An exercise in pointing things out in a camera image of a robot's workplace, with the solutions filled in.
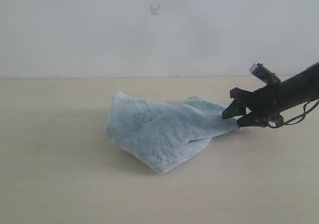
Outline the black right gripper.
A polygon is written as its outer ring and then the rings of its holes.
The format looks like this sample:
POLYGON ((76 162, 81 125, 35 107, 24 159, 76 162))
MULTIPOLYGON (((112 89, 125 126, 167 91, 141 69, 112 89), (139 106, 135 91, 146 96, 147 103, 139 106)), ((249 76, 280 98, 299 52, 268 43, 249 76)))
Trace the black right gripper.
POLYGON ((238 87, 230 90, 232 103, 222 112, 223 119, 242 116, 237 120, 239 127, 268 127, 270 122, 275 127, 284 125, 280 115, 280 94, 284 83, 272 83, 253 92, 238 87))

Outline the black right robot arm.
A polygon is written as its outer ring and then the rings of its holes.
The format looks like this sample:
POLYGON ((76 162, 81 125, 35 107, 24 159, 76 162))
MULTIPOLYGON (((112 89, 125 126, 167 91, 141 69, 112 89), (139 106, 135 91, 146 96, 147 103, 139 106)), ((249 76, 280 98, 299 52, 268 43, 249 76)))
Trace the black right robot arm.
POLYGON ((238 117, 239 127, 269 127, 272 129, 294 125, 303 121, 308 113, 318 106, 307 109, 307 105, 319 100, 319 65, 315 63, 281 81, 262 63, 255 62, 250 73, 265 83, 253 92, 233 88, 230 90, 232 103, 222 112, 223 119, 238 117), (303 113, 285 121, 281 112, 303 105, 303 113))

